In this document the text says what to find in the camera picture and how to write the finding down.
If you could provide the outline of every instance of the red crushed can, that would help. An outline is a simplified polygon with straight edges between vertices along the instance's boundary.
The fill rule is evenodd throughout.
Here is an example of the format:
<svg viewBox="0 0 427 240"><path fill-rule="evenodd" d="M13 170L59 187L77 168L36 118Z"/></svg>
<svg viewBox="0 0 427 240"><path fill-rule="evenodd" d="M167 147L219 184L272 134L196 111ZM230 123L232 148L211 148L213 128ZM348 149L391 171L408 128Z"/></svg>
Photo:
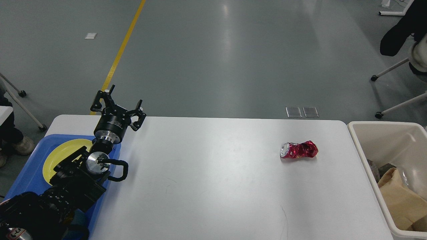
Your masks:
<svg viewBox="0 0 427 240"><path fill-rule="evenodd" d="M281 158L313 158L319 152L317 146L312 141L304 143L285 143L280 150Z"/></svg>

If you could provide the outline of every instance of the blue tray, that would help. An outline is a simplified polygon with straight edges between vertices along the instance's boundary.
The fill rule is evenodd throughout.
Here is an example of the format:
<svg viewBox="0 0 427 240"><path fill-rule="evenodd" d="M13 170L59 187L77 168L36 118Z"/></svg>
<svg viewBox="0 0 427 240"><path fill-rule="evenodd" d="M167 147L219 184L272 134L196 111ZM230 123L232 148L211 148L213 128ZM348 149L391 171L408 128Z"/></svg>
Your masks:
<svg viewBox="0 0 427 240"><path fill-rule="evenodd" d="M46 189L50 188L50 185L43 178L42 170L44 161L56 147L69 140L78 138L92 140L94 139L94 136L52 134L40 140L12 187L9 189L9 192L6 194L5 199L10 199L18 194L28 191L35 192L36 194L42 194ZM120 147L121 144L114 145L109 157L118 159L120 156ZM111 165L111 175L113 175L114 169L115 166ZM108 188L109 183L110 181L107 180L104 182L103 186ZM103 198L104 195L102 195L95 205L85 213L85 224L90 232L92 232L94 228Z"/></svg>

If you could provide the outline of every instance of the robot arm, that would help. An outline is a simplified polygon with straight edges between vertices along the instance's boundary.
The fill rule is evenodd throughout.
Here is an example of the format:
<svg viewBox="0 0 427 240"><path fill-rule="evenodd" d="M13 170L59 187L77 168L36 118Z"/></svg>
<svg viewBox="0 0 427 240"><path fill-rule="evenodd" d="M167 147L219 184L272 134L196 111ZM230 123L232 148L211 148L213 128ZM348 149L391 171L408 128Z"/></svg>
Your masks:
<svg viewBox="0 0 427 240"><path fill-rule="evenodd" d="M126 179L128 164L109 159L108 154L123 140L128 126L137 131L146 117L142 100L134 110L127 111L114 103L113 89L114 85L109 92L98 91L91 106L92 111L102 113L91 149L83 146L62 160L49 181L52 187L41 195L25 192L0 204L0 240L60 240L68 231L82 232L81 240L88 238L86 227L71 224L74 211L89 210L106 191L102 186L106 180ZM133 116L138 120L132 122ZM110 175L111 164L123 166L121 177Z"/></svg>

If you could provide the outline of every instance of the yellow floor line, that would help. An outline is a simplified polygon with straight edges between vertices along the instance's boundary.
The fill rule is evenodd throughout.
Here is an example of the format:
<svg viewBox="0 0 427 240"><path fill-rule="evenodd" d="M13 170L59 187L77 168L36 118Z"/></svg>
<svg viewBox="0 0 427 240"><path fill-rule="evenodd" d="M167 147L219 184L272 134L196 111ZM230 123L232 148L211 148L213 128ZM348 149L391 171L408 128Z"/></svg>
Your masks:
<svg viewBox="0 0 427 240"><path fill-rule="evenodd" d="M110 71L108 72L107 78L105 79L104 84L102 85L102 88L101 88L102 91L105 91L108 88L108 85L110 85L111 79L113 78L114 72L116 71L120 58L122 57L122 54L125 51L126 45L128 44L129 38L131 37L133 28L135 27L139 14L141 13L142 8L144 7L145 1L146 0L141 0L141 3L139 4L138 10L135 13L135 16L131 22L131 25L129 26L128 32L126 33L125 39L123 39L119 52L117 52L113 65L111 66Z"/></svg>

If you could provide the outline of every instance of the brown paper bag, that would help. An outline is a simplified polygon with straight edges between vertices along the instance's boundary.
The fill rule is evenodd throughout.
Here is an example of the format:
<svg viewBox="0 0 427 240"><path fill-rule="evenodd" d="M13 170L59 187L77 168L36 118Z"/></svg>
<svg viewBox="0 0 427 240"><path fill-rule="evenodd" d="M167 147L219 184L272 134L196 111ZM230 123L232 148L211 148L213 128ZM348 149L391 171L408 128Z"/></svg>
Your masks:
<svg viewBox="0 0 427 240"><path fill-rule="evenodd" d="M391 168L384 174L378 187L398 229L407 230L414 222L427 215L427 202L403 184L396 168Z"/></svg>

